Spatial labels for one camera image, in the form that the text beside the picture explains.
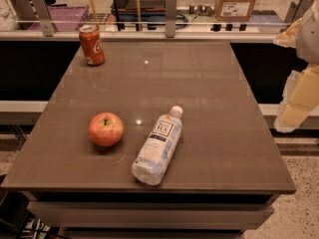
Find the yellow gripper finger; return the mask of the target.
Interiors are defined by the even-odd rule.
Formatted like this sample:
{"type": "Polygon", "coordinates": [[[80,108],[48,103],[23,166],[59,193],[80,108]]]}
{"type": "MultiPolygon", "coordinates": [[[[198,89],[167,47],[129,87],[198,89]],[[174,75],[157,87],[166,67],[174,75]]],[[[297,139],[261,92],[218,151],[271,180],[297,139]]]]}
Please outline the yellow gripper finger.
{"type": "Polygon", "coordinates": [[[273,43],[284,48],[298,48],[300,46],[301,22],[301,18],[293,22],[286,30],[276,36],[273,43]]]}
{"type": "Polygon", "coordinates": [[[319,65],[309,64],[302,72],[292,71],[282,97],[274,127],[279,132],[291,132],[319,106],[319,65]]]}

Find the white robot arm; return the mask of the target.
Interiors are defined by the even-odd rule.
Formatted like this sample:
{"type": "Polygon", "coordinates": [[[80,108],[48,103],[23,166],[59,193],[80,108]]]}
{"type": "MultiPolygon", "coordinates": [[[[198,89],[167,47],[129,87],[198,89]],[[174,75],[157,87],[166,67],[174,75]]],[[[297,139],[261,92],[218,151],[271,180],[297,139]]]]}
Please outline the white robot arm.
{"type": "Polygon", "coordinates": [[[274,122],[277,131],[291,132],[319,106],[319,1],[273,43],[295,48],[297,57],[308,63],[302,72],[292,71],[288,76],[274,122]]]}

